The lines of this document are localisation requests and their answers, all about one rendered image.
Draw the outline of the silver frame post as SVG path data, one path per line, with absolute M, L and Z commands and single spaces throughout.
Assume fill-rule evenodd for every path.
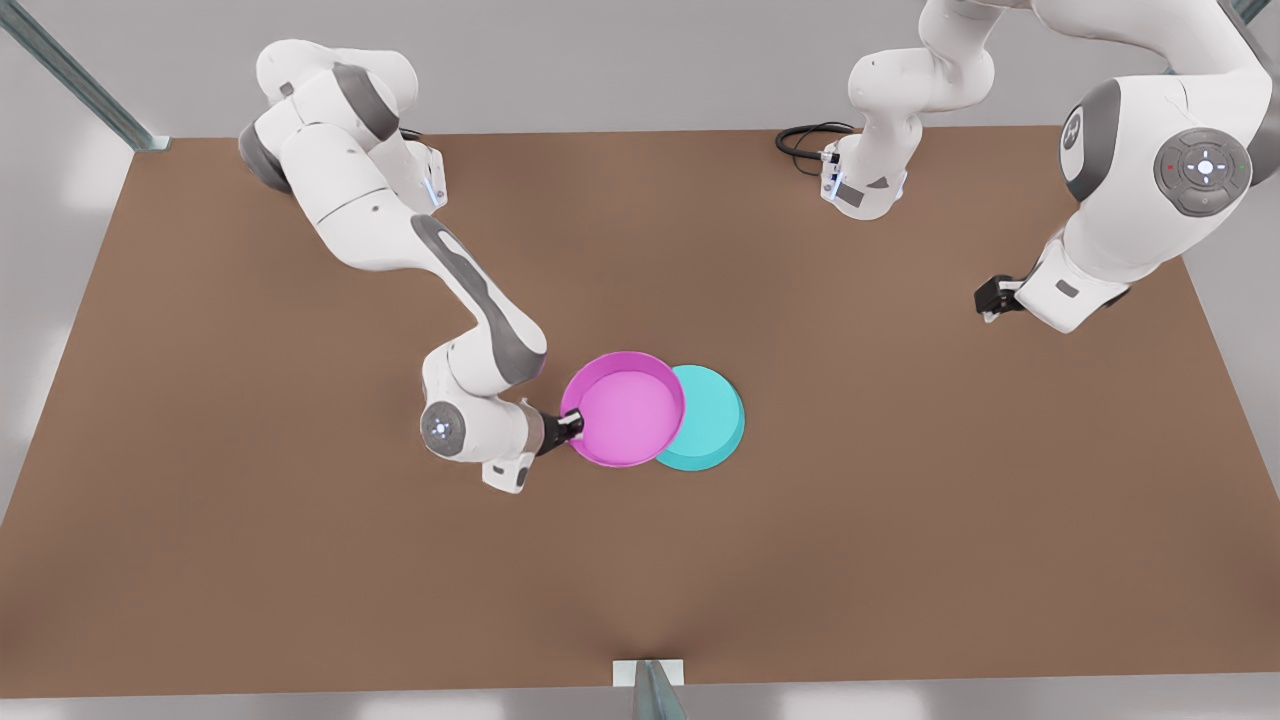
M 613 687 L 632 689 L 632 720 L 689 720 L 675 689 L 685 685 L 682 659 L 612 662 Z
M 1219 0 L 1267 47 L 1280 47 L 1280 0 Z
M 108 92 L 18 0 L 0 0 L 0 28 L 90 109 L 134 152 L 164 152 L 172 138 L 154 135 Z

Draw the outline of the blue plate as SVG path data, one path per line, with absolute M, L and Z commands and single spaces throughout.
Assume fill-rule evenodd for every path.
M 745 407 L 730 380 L 707 366 L 675 368 L 685 398 L 682 425 L 655 460 L 680 471 L 705 471 L 727 460 L 745 432 Z

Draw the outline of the pink plate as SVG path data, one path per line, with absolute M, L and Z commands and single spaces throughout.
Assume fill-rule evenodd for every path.
M 579 455 L 604 468 L 649 462 L 675 441 L 685 414 L 684 388 L 667 363 L 622 351 L 599 356 L 570 379 L 559 410 L 582 416 L 568 441 Z

